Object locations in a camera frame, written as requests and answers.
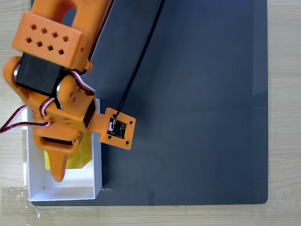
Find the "white box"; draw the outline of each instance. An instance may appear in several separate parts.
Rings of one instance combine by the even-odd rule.
[[[99,113],[99,100],[96,100]],[[33,121],[27,109],[22,118]],[[95,199],[102,188],[101,143],[99,134],[92,134],[92,160],[82,169],[66,169],[65,177],[57,183],[45,170],[44,151],[37,148],[33,130],[27,129],[27,165],[29,201],[63,201]]]

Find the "ventilation hole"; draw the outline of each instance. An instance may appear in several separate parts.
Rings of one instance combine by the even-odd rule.
[[[64,41],[69,41],[68,36],[63,37]]]

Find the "orange sensor mount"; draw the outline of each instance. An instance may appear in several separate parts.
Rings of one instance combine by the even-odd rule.
[[[53,178],[64,178],[67,157],[83,132],[100,142],[131,149],[135,119],[107,108],[96,113],[95,90],[80,75],[91,71],[92,52],[112,0],[35,0],[24,13],[13,47],[23,56],[8,60],[4,79],[32,110],[36,145],[48,153]],[[76,9],[72,26],[61,24]]]

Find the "red and white wire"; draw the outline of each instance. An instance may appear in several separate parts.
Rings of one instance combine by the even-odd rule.
[[[80,75],[76,71],[70,71],[71,75],[74,77],[77,85],[86,92],[87,95],[93,96],[95,95],[95,89],[88,86],[84,81],[81,79]]]
[[[51,98],[49,97],[48,99],[46,99],[40,106],[40,114],[41,116],[44,118],[46,116],[45,114],[45,109],[46,107],[52,102],[54,101],[55,98]]]
[[[33,127],[47,127],[50,125],[49,122],[44,122],[44,123],[36,123],[36,122],[28,122],[28,121],[23,121],[23,122],[19,122],[16,124],[11,124],[17,117],[18,115],[27,108],[26,105],[23,105],[21,107],[19,107],[14,113],[13,115],[9,118],[9,120],[1,127],[0,129],[0,134],[5,134],[8,133],[14,129],[17,129],[19,127],[22,126],[33,126]]]

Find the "wooden table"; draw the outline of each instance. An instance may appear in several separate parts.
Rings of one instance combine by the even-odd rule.
[[[0,0],[0,68],[30,0]],[[268,0],[269,200],[264,205],[37,208],[24,130],[0,136],[0,225],[301,225],[301,0]],[[22,103],[0,78],[0,124]]]

